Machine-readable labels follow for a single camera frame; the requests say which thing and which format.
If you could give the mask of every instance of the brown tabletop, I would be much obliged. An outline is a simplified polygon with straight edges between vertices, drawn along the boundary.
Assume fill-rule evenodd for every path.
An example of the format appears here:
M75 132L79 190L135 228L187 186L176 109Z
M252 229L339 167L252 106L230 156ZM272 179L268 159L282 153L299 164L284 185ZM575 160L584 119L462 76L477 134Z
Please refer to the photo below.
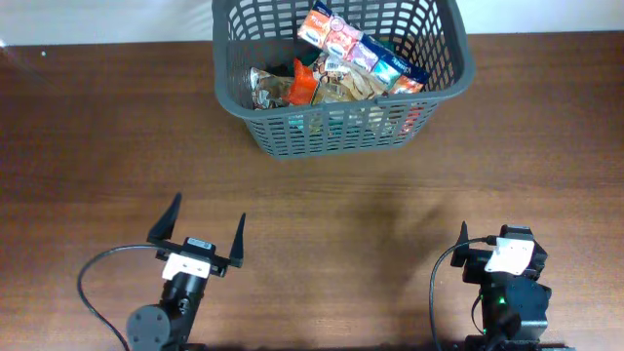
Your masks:
M0 349L120 349L76 275L101 251L143 243L181 191L175 241L227 254L248 214L245 266L211 278L191 341L428 343L429 275L466 220L474 237L529 225L548 252L543 341L620 350L624 35L469 42L474 84L406 147L288 162L216 101L211 44L5 51ZM158 301L162 268L153 253L117 254L88 273L87 295L124 330ZM462 340L476 332L478 287L448 263L438 276L439 333Z

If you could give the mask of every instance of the white wall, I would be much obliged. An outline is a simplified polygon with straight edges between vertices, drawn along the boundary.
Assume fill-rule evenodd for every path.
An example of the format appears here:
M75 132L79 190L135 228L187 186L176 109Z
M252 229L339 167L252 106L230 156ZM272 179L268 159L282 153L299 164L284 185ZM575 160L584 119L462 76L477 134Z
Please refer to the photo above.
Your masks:
M624 30L624 0L457 2L469 33ZM211 6L211 0L0 0L0 40L8 45L210 40Z

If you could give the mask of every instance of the food package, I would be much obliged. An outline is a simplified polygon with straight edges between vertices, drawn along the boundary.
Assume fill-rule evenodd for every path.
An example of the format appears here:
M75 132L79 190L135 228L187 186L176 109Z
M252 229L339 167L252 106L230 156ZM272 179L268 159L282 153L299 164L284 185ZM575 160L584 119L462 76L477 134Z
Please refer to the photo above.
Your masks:
M306 105L340 101L354 101L349 92L338 84L319 82L312 69L301 61L294 61L294 81L291 84L286 101L293 105Z
M346 66L357 67L360 77L373 81L383 93L418 93L429 79L425 70L349 25L321 1L315 2L297 34L326 53L336 55ZM353 96L361 99L356 93Z
M331 16L330 29L331 31L325 39L323 50L341 59L346 59L353 47L362 39L363 33L347 24L338 15Z
M277 77L257 68L250 72L252 83L253 109L269 109L290 105L284 97L288 93L293 78Z
M324 3L318 1L306 16L303 24L297 31L297 35L317 48L323 49L325 39L331 31L331 20L332 10L328 9Z
M314 78L321 83L345 87L354 100L363 100L382 95L384 92L371 78L347 64L344 60L322 53L312 64Z

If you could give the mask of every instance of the basket rim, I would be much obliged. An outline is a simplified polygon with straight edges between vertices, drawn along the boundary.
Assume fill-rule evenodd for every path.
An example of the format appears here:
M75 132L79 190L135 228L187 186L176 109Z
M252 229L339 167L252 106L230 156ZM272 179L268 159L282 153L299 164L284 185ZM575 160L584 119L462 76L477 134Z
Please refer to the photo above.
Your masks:
M227 13L225 8L231 4L231 0L213 0L213 33L227 32ZM375 106L388 105L405 105L411 103L422 102L423 104L441 102L443 100L454 98L463 93L476 75L476 64L470 50L466 38L466 29L464 27L459 8L456 0L436 0L438 11L447 15L452 36L455 37L459 51L458 60L463 61L463 70L457 81L450 87L436 92L422 92L418 94L395 94L388 97L376 97L368 100L350 101L343 103L318 104L312 106L290 106L283 108L252 110L239 105L229 96L226 89L223 89L223 83L227 79L225 54L227 47L227 36L217 35L214 37L213 57L214 57L214 94L221 106L234 116L245 120L265 120L267 118L289 117L293 115L306 115L313 113L325 113L326 111L336 109L355 109L355 108L372 108Z

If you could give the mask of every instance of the white label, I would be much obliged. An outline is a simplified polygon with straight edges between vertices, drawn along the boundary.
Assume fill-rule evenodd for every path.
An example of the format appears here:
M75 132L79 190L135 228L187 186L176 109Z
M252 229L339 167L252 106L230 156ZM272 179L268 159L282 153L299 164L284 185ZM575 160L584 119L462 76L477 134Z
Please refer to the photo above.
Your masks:
M342 72L348 73L349 67L342 64L342 59L339 57L330 55L325 59L325 70L327 72Z
M211 273L211 265L199 259L170 253L165 269L163 269L163 279L171 280L180 272L200 278L208 278L208 275Z
M486 272L507 272L521 275L533 255L534 241L496 238L496 249L486 264Z

